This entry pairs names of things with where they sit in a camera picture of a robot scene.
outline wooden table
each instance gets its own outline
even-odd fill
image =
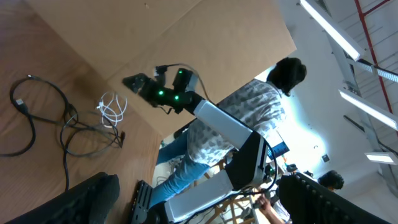
[[[9,101],[11,83],[27,74],[54,82],[79,111],[93,110],[110,90],[105,81],[77,55],[24,1],[0,2],[0,151],[22,149],[31,137],[26,118]],[[32,114],[50,119],[62,115],[63,101],[48,86],[29,82],[16,91]],[[151,182],[160,136],[131,108],[118,125],[126,132],[122,149],[92,158],[68,156],[70,187],[100,171],[117,174],[121,193],[108,223],[122,223],[138,180]],[[11,220],[63,192],[65,174],[58,134],[60,127],[34,121],[37,139],[25,154],[0,157],[0,223]],[[75,145],[91,147],[88,141]]]

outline cardboard panel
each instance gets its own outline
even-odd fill
[[[27,0],[40,16],[109,78],[199,0]]]
[[[150,107],[123,86],[124,77],[140,72],[153,77],[156,65],[187,63],[199,71],[211,100],[219,102],[294,50],[274,0],[202,0],[108,83],[167,136],[193,116]],[[174,74],[169,70],[168,86]]]

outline camouflage shirt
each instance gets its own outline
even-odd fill
[[[225,98],[219,107],[265,138],[285,119],[282,93],[269,82],[252,80]],[[194,162],[213,166],[233,149],[218,133],[199,120],[188,129],[188,153]]]

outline black hair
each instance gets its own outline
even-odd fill
[[[297,84],[302,82],[307,75],[307,68],[298,58],[284,58],[279,61],[269,73],[267,81],[272,82],[286,96]]]
[[[324,187],[333,187],[334,189],[341,189],[344,185],[343,177],[335,170],[331,170],[318,179],[318,183]]]

